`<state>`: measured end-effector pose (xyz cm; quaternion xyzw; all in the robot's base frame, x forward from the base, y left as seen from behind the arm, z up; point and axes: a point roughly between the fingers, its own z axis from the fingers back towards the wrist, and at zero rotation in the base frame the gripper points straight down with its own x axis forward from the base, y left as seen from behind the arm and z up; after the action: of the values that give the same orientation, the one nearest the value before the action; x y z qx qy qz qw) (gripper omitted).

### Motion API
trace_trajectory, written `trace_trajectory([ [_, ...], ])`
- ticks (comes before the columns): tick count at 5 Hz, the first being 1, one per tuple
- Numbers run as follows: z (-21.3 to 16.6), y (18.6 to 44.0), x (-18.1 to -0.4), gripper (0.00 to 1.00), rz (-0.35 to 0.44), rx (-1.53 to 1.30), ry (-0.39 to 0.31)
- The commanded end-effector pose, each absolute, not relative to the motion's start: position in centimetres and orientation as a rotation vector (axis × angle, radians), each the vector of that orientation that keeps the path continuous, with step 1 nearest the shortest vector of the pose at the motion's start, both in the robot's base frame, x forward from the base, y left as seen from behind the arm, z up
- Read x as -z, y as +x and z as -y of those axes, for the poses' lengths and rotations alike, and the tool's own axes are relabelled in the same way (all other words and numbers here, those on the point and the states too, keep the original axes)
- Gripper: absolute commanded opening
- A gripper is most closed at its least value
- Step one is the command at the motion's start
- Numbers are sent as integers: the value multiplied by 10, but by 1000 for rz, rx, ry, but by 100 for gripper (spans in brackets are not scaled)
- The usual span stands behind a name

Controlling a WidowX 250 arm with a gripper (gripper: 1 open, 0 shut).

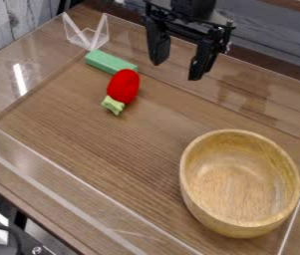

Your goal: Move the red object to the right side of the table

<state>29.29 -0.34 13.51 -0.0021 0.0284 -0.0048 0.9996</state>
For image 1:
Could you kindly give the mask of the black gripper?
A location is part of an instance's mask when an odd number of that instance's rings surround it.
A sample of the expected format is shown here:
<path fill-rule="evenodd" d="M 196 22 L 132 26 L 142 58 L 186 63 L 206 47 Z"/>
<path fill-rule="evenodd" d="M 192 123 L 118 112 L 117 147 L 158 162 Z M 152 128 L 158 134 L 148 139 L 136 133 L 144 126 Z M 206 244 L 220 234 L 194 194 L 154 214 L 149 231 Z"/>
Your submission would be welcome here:
<path fill-rule="evenodd" d="M 200 80 L 210 71 L 217 54 L 228 51 L 235 22 L 216 10 L 216 0 L 145 0 L 145 3 L 152 63 L 158 66 L 169 57 L 169 29 L 196 43 L 188 79 Z"/>

